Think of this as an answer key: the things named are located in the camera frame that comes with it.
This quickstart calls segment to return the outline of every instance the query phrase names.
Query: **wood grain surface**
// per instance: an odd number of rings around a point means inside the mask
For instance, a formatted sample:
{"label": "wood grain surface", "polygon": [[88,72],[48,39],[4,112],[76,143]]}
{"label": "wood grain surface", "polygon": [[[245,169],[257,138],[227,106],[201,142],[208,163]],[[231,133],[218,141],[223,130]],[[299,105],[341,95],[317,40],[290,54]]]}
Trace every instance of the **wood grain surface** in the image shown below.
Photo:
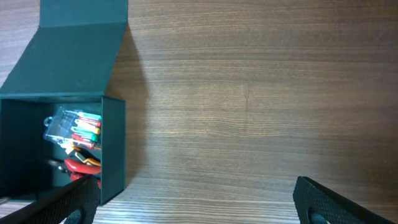
{"label": "wood grain surface", "polygon": [[[38,23],[0,1],[0,82]],[[130,0],[129,184],[95,223],[298,223],[299,175],[398,222],[397,44],[398,1]]]}

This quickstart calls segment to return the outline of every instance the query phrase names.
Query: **cardboard box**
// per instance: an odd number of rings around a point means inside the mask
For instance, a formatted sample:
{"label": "cardboard box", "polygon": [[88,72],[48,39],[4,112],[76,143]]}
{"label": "cardboard box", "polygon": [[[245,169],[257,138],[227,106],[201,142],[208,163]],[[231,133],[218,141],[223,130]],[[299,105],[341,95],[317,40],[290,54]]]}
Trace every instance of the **cardboard box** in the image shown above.
{"label": "cardboard box", "polygon": [[37,200],[70,182],[43,162],[65,159],[43,139],[59,106],[103,117],[101,202],[125,188],[125,102],[105,91],[127,26],[127,0],[42,0],[40,25],[0,89],[0,180],[13,199]]}

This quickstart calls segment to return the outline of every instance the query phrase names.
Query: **clear plastic packaging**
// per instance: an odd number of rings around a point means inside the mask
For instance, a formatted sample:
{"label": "clear plastic packaging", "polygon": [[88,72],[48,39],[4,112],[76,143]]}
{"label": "clear plastic packaging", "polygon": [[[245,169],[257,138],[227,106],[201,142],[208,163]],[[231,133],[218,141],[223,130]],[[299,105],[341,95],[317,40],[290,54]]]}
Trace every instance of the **clear plastic packaging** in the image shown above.
{"label": "clear plastic packaging", "polygon": [[44,125],[47,127],[44,139],[62,147],[101,149],[102,117],[98,114],[60,107],[53,117],[44,120]]}

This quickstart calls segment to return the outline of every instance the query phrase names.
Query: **box flap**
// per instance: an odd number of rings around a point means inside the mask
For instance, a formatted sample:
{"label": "box flap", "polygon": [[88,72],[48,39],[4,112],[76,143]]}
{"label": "box flap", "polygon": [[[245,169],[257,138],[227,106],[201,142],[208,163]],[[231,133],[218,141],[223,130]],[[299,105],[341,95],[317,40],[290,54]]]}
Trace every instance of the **box flap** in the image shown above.
{"label": "box flap", "polygon": [[41,0],[40,27],[127,21],[127,0]]}
{"label": "box flap", "polygon": [[42,0],[40,6],[40,27],[0,97],[104,95],[126,29],[126,0]]}

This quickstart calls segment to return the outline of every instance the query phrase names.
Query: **red handle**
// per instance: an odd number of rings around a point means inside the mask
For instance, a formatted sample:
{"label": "red handle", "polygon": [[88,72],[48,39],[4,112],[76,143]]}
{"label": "red handle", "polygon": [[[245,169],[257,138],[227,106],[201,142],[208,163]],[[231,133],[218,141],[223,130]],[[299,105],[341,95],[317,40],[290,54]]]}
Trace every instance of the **red handle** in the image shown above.
{"label": "red handle", "polygon": [[64,162],[68,170],[72,172],[79,172],[82,174],[99,174],[101,172],[101,167],[84,165],[73,159],[65,159]]}
{"label": "red handle", "polygon": [[[70,180],[71,181],[75,181],[77,179],[82,178],[83,175],[82,174],[70,174]],[[98,188],[101,189],[101,181],[97,180],[97,184],[98,184]]]}
{"label": "red handle", "polygon": [[83,174],[70,174],[70,180],[75,181],[83,177]]}

